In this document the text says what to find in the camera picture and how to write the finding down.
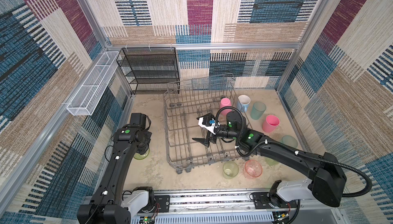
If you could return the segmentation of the pink plastic cup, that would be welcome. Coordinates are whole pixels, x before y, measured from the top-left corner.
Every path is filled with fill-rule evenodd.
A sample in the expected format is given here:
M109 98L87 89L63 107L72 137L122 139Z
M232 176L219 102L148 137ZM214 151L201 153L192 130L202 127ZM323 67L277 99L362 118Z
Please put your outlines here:
M223 98L223 99L221 99L221 101L220 101L220 108L223 108L223 107L230 107L230 106L232 106L232 102L231 102L231 100L229 99L229 98ZM224 109L221 113L220 113L220 115L223 115L223 116L226 116L227 115L227 113L229 113L229 112L231 112L232 111L232 109Z

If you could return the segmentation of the light blue mug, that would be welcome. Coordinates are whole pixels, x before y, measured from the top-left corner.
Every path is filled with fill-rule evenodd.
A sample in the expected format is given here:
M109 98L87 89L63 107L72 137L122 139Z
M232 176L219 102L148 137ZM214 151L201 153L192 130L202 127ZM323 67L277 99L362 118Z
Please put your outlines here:
M237 98L236 108L241 112L247 112L251 99L247 95L240 95Z

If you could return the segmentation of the green translucent cup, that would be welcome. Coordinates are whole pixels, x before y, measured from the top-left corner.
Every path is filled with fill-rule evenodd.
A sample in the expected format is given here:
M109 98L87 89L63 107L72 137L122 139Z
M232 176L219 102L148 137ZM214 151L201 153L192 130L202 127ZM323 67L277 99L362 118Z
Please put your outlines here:
M136 154L133 156L133 158L136 159L136 160L143 160L143 159L145 159L146 157L148 157L149 153L150 153L150 149L148 149L148 150L145 152L145 154L136 153Z

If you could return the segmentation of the green cup by right arm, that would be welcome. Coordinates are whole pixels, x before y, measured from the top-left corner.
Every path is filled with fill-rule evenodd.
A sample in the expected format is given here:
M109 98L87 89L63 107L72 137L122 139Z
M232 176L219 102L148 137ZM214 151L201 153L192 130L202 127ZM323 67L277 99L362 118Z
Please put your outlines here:
M276 160L273 160L273 159L271 159L271 158L268 158L268 157L266 157L266 158L265 158L265 161L266 161L266 163L267 163L269 166L274 166L274 165L277 165L277 164L279 164L279 162L278 162L278 161L276 161Z

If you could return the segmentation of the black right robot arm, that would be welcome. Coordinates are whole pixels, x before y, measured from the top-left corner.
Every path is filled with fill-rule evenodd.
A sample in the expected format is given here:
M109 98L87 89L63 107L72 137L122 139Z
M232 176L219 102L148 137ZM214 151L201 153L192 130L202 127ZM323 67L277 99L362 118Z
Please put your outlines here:
M330 207L339 207L347 181L345 173L338 166L336 156L326 152L324 155L298 150L275 141L247 127L246 119L237 111L227 114L229 121L220 123L212 113L198 117L198 125L207 130L204 138L195 141L209 147L217 139L231 143L242 157L260 155L278 161L307 177L305 181L277 181L270 190L271 203L298 199L316 199Z

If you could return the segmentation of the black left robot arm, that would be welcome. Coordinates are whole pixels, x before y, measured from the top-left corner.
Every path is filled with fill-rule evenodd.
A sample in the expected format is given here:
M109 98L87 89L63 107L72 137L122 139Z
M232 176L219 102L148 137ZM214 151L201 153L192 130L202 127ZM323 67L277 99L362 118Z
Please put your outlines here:
M88 204L81 205L77 219L81 224L129 224L139 211L152 211L156 205L152 187L138 187L123 197L125 179L135 154L145 154L152 133L151 120L132 113L130 122L114 134L112 155L99 187Z

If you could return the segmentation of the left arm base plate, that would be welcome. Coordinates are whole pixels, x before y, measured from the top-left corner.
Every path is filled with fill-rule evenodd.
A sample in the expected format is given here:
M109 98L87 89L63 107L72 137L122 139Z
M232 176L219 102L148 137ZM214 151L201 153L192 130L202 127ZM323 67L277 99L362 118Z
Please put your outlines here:
M168 213L170 200L169 195L155 195L154 200L149 199L147 206L143 207L138 214Z

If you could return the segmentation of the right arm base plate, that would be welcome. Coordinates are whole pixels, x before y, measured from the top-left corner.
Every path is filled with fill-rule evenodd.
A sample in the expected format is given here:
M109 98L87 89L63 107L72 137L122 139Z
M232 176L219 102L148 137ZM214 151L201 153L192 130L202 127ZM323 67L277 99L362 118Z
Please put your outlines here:
M297 201L284 201L277 194L269 192L254 192L249 195L256 209L296 209Z

